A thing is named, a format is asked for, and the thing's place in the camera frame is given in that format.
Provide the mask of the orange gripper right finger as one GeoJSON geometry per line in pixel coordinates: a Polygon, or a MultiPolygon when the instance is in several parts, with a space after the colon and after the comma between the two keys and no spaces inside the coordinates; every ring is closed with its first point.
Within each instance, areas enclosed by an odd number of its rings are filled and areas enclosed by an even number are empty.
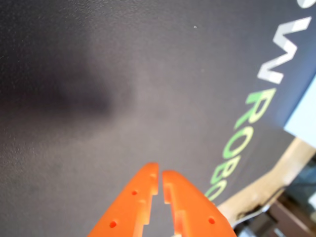
{"type": "Polygon", "coordinates": [[[171,208],[175,235],[183,237],[235,237],[226,217],[186,177],[162,172],[164,203],[171,208]]]}

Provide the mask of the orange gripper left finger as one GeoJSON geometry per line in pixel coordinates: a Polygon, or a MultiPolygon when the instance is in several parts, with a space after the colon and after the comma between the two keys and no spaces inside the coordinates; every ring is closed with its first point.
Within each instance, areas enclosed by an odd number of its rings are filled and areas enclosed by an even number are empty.
{"type": "Polygon", "coordinates": [[[159,165],[144,165],[123,188],[89,233],[89,237],[141,237],[150,223],[153,196],[158,194],[159,165]]]}

